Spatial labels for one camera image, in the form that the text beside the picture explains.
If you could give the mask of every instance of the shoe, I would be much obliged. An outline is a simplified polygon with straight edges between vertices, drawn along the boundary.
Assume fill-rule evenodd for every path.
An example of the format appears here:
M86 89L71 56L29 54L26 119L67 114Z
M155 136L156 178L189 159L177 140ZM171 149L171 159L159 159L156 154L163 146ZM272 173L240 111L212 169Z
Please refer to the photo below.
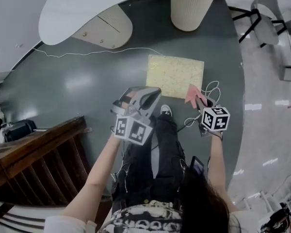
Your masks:
M169 115L170 117L173 116L173 114L171 113L171 109L167 104L163 104L161 106L161 115Z

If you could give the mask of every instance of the black and white cube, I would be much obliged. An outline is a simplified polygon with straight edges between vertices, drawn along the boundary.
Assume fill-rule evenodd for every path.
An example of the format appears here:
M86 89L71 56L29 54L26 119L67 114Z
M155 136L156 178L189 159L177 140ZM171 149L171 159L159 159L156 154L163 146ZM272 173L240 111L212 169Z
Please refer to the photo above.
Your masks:
M117 115L114 135L117 138L143 145L153 128L130 116Z
M205 108L202 125L210 131L227 130L230 113L225 107Z

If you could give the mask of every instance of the round table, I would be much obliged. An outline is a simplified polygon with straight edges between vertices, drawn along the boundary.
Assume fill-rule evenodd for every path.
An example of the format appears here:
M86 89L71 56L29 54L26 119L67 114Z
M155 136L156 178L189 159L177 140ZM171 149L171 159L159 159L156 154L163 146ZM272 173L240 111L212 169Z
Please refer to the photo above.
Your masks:
M124 45L133 24L119 3L127 0L47 0L40 16L39 34L48 45L70 36L108 49ZM171 20L182 31L201 23L213 0L171 0Z

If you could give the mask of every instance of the smartphone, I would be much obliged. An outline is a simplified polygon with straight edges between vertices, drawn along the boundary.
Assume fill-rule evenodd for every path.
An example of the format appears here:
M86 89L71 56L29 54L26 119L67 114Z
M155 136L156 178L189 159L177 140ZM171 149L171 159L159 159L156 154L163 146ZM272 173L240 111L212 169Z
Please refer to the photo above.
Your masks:
M198 175L204 174L204 164L196 156L193 156L190 168Z

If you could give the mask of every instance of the yellow paper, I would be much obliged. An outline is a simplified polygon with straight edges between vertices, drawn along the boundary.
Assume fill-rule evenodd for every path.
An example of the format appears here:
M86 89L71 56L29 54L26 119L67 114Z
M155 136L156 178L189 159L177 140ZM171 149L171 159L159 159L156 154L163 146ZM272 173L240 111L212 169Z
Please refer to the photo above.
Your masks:
M202 61L149 55L146 85L160 87L163 96L184 99L190 83L201 89L203 72Z

